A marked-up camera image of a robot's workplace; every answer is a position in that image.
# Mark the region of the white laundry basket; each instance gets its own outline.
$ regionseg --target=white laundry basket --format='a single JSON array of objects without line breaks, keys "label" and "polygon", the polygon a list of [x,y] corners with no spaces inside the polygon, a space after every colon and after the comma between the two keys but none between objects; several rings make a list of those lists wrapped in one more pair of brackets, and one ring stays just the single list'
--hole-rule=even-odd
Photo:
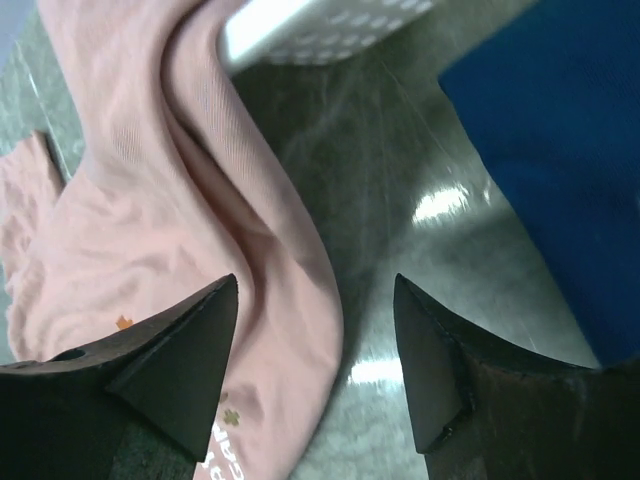
[{"label": "white laundry basket", "polygon": [[231,74],[261,59],[324,65],[373,45],[429,10],[433,0],[249,0],[223,29]]}]

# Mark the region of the dark blue fabric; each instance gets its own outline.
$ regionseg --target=dark blue fabric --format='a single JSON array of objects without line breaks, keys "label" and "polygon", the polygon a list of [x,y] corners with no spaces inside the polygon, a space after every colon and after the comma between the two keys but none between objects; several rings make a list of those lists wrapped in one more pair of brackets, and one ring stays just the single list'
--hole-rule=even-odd
[{"label": "dark blue fabric", "polygon": [[605,364],[640,350],[640,2],[542,0],[445,72]]}]

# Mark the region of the black plastic part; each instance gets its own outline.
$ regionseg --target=black plastic part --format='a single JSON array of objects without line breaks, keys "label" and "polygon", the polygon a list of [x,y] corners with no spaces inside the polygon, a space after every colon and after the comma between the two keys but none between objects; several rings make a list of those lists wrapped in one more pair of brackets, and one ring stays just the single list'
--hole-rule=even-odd
[{"label": "black plastic part", "polygon": [[400,275],[394,316],[430,480],[639,478],[640,359],[591,370],[538,355]]},{"label": "black plastic part", "polygon": [[234,277],[49,362],[0,367],[3,480],[191,480],[238,307]]}]

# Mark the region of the pink fabric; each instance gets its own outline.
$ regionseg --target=pink fabric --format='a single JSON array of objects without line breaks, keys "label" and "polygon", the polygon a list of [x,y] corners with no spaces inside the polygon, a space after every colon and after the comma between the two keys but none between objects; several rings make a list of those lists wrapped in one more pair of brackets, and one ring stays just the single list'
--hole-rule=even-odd
[{"label": "pink fabric", "polygon": [[216,59],[239,3],[40,1],[87,150],[62,193],[39,134],[0,160],[20,360],[47,360],[237,276],[225,400],[197,480],[286,478],[341,353],[324,247]]}]

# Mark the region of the garment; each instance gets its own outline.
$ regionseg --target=garment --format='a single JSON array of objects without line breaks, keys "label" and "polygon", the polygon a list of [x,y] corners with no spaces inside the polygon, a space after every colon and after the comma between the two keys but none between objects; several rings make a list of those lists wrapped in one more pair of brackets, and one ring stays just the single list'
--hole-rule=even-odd
[{"label": "garment", "polygon": [[605,365],[640,350],[639,21],[542,0],[440,80]]},{"label": "garment", "polygon": [[197,480],[286,478],[342,350],[319,235],[216,59],[239,4],[41,1],[87,149],[62,192],[41,135],[0,160],[19,360],[46,361],[236,275],[238,326]]}]

